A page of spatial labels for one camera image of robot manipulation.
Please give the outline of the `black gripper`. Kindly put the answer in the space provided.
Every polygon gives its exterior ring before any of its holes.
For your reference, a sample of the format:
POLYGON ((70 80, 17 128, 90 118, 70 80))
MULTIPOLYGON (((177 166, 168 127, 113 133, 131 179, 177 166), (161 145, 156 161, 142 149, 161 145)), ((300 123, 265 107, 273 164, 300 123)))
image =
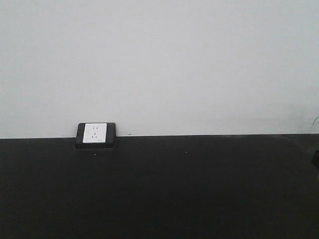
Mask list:
POLYGON ((311 163, 317 170, 319 170, 319 150, 315 151, 311 163))

